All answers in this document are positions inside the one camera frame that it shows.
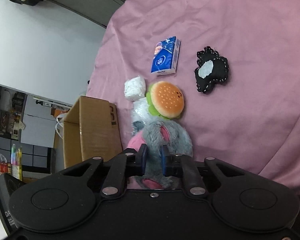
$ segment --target white wall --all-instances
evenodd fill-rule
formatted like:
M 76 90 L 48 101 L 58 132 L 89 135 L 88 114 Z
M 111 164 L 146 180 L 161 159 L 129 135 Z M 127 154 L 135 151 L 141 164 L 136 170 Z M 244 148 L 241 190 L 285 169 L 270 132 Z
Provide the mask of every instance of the white wall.
M 104 32 L 48 1 L 0 0 L 0 85 L 73 104 L 87 89 Z

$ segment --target white felt patch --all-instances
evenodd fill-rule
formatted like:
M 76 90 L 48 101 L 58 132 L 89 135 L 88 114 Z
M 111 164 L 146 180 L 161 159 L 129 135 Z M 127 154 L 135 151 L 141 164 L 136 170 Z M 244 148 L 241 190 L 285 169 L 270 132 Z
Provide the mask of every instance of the white felt patch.
M 206 76 L 210 75 L 212 69 L 213 69 L 213 62 L 211 60 L 205 62 L 198 70 L 199 77 L 205 78 Z

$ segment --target black mount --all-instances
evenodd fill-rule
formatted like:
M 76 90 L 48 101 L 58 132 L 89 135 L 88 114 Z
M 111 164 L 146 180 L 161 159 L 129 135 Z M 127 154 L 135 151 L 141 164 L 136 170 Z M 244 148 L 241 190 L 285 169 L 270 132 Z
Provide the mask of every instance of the black mount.
M 144 174 L 146 157 L 146 145 L 128 148 L 108 162 L 94 157 L 19 187 L 9 200 L 19 229 L 8 238 L 300 239 L 290 229 L 299 199 L 284 185 L 163 146 L 162 172 L 181 178 L 182 188 L 127 190 L 128 177 Z

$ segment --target pink cloth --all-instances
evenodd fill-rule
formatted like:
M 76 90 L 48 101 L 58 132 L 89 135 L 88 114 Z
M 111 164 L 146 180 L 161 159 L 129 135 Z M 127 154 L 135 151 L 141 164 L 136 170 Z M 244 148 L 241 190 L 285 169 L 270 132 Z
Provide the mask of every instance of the pink cloth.
M 150 74 L 158 41 L 181 40 L 177 73 Z M 196 91 L 196 53 L 228 58 L 230 81 Z M 127 0 L 111 18 L 87 96 L 118 107 L 122 144 L 131 135 L 124 82 L 166 80 L 184 93 L 178 121 L 196 160 L 214 156 L 300 193 L 300 0 Z

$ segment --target plush hamburger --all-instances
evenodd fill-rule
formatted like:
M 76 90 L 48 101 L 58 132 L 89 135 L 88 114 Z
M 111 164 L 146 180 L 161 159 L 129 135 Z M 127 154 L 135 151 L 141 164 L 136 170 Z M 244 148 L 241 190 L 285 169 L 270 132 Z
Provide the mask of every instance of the plush hamburger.
M 166 81 L 159 81 L 151 85 L 146 98 L 149 104 L 149 113 L 166 119 L 179 118 L 185 106 L 180 89 Z

